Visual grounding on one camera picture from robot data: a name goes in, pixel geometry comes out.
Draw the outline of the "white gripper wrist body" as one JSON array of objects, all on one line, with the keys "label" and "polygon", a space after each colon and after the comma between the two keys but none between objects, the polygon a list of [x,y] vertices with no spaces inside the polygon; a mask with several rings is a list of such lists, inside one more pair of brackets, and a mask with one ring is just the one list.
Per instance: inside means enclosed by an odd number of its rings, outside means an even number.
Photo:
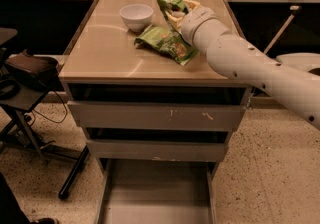
[{"label": "white gripper wrist body", "polygon": [[181,26],[182,38],[200,52],[205,52],[221,35],[230,33],[231,30],[208,7],[200,7],[188,13]]}]

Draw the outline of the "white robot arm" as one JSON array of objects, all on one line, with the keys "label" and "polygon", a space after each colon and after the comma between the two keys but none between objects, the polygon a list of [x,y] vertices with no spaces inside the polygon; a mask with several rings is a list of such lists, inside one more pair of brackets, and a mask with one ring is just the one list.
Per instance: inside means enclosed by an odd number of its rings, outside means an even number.
[{"label": "white robot arm", "polygon": [[218,74],[252,85],[320,129],[320,78],[282,64],[234,34],[201,5],[187,13],[169,9],[165,15],[172,28],[203,54]]}]

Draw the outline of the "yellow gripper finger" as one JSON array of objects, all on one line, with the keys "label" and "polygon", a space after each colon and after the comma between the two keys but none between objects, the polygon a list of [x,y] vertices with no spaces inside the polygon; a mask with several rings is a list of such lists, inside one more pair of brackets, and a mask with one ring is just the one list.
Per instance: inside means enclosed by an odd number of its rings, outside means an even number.
[{"label": "yellow gripper finger", "polygon": [[193,11],[201,7],[201,4],[194,0],[183,0],[183,2],[189,11]]},{"label": "yellow gripper finger", "polygon": [[169,23],[175,30],[180,30],[185,13],[182,11],[165,11]]}]

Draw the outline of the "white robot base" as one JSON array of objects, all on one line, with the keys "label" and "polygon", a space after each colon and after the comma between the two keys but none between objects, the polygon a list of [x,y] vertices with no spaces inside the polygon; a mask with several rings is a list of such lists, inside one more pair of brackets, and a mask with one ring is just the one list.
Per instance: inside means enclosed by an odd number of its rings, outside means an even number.
[{"label": "white robot base", "polygon": [[278,55],[276,60],[290,67],[320,76],[320,54],[290,53]]}]

